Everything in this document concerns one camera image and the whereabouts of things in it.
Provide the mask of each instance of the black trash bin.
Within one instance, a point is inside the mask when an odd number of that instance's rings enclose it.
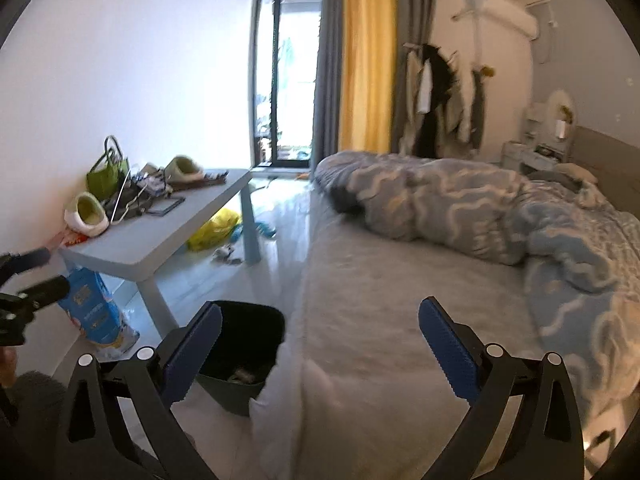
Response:
[[[222,311],[222,331],[197,381],[228,412],[249,416],[249,399],[260,393],[276,362],[278,346],[284,339],[284,316],[272,306],[239,301],[214,303]],[[230,382],[234,374],[250,374],[255,381]]]

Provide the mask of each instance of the sliding glass door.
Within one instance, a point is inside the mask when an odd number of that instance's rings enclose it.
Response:
[[[322,0],[257,0],[254,164],[308,168]]]

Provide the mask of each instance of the white shoe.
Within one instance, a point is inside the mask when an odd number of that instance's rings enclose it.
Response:
[[[164,168],[167,183],[203,180],[204,170],[188,156],[178,155]]]
[[[109,227],[109,219],[98,199],[86,191],[78,194],[65,209],[65,222],[76,233],[94,238]]]

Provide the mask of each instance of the human hand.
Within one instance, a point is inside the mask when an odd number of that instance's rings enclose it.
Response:
[[[15,383],[18,352],[12,346],[0,346],[0,385],[10,388]]]

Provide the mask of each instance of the tabletop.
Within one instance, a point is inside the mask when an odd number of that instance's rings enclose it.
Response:
[[[186,200],[163,217],[124,220],[97,238],[61,248],[60,253],[65,260],[97,272],[134,282],[146,280],[251,180],[248,170],[228,172],[223,185],[176,192]]]

